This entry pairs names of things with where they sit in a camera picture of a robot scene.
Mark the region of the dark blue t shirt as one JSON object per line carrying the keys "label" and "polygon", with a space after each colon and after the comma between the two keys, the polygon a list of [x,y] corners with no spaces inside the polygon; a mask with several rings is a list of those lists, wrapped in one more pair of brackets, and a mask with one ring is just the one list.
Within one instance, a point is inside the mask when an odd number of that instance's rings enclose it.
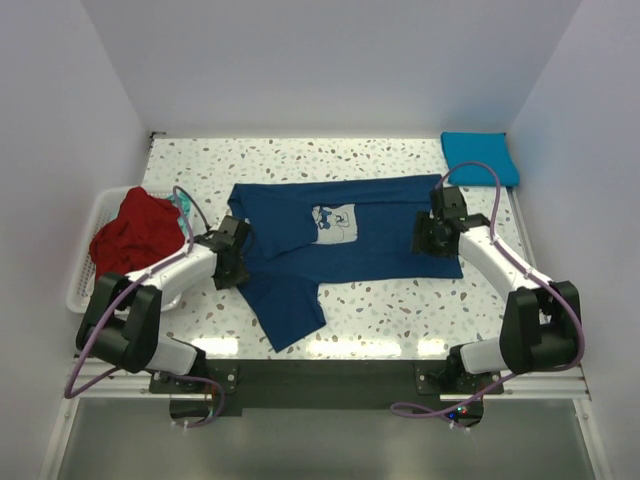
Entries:
{"label": "dark blue t shirt", "polygon": [[234,217],[248,221],[249,280],[239,291],[280,352],[323,328],[322,284],[459,279],[458,258],[411,251],[438,175],[299,184],[236,184]]}

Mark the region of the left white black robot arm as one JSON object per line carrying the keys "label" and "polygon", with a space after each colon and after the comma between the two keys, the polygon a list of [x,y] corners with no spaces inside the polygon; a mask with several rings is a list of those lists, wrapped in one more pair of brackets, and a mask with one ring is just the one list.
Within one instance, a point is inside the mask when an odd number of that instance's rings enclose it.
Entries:
{"label": "left white black robot arm", "polygon": [[163,338],[162,310],[207,279],[218,290],[246,283],[244,255],[253,240],[248,223],[226,216],[218,229],[191,236],[178,251],[149,267],[101,275],[76,335],[80,358],[92,356],[129,373],[172,374],[183,391],[200,390],[208,375],[206,354],[192,344]]}

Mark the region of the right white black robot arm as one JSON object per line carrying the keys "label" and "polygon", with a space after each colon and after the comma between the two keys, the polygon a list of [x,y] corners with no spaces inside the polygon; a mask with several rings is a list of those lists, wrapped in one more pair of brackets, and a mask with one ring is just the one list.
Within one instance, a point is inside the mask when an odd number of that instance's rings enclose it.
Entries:
{"label": "right white black robot arm", "polygon": [[497,234],[497,212],[490,217],[469,214],[459,188],[437,186],[430,200],[431,211],[416,215],[412,251],[463,258],[505,302],[499,335],[451,348],[434,380],[466,393],[484,374],[559,371],[578,364],[585,338],[577,288],[569,281],[555,282],[526,263]]}

